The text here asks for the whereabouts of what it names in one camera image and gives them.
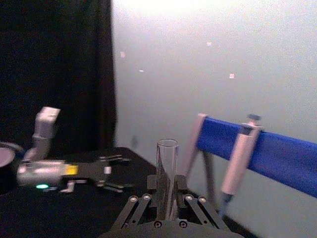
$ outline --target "black table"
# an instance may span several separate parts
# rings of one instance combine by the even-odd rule
[[[0,237],[95,238],[107,232],[128,198],[147,192],[147,176],[155,167],[127,148],[54,158],[92,162],[114,154],[132,159],[129,166],[114,166],[111,175],[113,182],[135,184],[131,191],[118,195],[87,184],[76,184],[70,194],[20,187],[0,196]]]

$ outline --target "white wall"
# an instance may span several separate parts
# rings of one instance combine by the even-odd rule
[[[112,2],[117,146],[155,163],[156,142],[174,138],[181,158],[197,113],[255,113],[266,131],[317,142],[315,0]],[[215,159],[218,191],[225,166]],[[198,159],[189,185],[201,194],[203,171]],[[317,199],[251,171],[228,214],[265,238],[317,234]]]

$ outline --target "clear plastic tube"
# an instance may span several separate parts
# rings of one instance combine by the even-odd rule
[[[176,160],[178,143],[173,139],[163,139],[157,147],[157,220],[174,220],[176,206]]]

